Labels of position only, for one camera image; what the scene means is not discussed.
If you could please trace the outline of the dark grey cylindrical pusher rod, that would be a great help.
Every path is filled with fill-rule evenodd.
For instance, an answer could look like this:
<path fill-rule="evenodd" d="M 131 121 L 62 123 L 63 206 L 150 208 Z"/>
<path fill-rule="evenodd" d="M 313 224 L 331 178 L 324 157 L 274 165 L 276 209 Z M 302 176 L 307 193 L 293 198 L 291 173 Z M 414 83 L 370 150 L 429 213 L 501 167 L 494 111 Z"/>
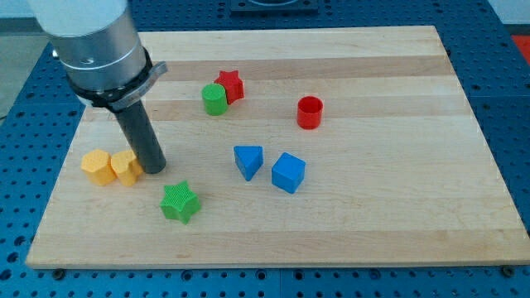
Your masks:
<path fill-rule="evenodd" d="M 161 172 L 166 167 L 166 158 L 142 101 L 115 113 L 115 117 L 143 171 Z"/>

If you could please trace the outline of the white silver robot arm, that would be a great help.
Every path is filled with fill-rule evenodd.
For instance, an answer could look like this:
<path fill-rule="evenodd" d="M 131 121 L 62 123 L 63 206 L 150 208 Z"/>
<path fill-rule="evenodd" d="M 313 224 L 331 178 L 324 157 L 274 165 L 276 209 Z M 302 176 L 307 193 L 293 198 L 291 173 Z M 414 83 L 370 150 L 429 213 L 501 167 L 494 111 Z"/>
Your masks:
<path fill-rule="evenodd" d="M 142 97 L 166 73 L 153 63 L 126 0 L 30 0 L 79 100 L 117 119 L 142 169 L 166 166 Z"/>

